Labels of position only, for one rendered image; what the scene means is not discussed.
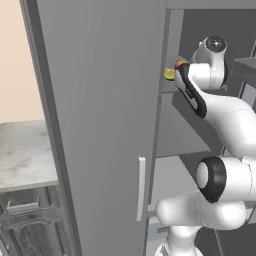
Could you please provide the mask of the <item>orange tangerine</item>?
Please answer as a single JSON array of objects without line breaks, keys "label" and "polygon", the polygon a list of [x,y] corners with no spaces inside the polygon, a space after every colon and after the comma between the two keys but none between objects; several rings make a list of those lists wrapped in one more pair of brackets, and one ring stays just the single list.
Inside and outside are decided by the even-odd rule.
[{"label": "orange tangerine", "polygon": [[176,70],[176,69],[178,69],[181,65],[186,64],[186,63],[188,63],[188,62],[185,61],[185,60],[177,60],[177,61],[175,62],[175,64],[174,64],[174,69]]}]

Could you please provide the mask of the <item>yellow lemon wedge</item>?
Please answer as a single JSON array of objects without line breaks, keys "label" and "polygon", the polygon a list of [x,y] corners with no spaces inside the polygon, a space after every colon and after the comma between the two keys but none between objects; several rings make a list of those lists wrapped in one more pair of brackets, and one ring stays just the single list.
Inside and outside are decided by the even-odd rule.
[{"label": "yellow lemon wedge", "polygon": [[164,78],[169,81],[173,81],[175,77],[175,70],[166,68],[164,71]]}]

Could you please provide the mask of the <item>grey fridge door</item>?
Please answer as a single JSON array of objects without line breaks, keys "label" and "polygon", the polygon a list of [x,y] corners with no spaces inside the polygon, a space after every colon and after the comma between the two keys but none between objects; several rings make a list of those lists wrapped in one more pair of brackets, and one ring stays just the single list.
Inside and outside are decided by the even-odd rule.
[{"label": "grey fridge door", "polygon": [[166,0],[20,4],[75,256],[144,256]]}]

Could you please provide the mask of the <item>grey fridge body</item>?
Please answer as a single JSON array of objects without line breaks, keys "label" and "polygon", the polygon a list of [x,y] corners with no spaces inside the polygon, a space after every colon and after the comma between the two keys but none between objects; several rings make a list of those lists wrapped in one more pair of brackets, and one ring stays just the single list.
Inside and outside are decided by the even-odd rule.
[{"label": "grey fridge body", "polygon": [[[175,81],[164,78],[177,60],[189,62],[198,44],[218,35],[227,43],[227,79],[214,95],[238,97],[256,112],[256,0],[167,0],[155,160],[147,209],[146,256],[155,256],[169,228],[156,217],[158,201],[198,189],[195,170],[205,157],[229,152],[215,129],[195,114]],[[256,256],[256,201],[235,230],[203,227],[195,246],[203,256]]]}]

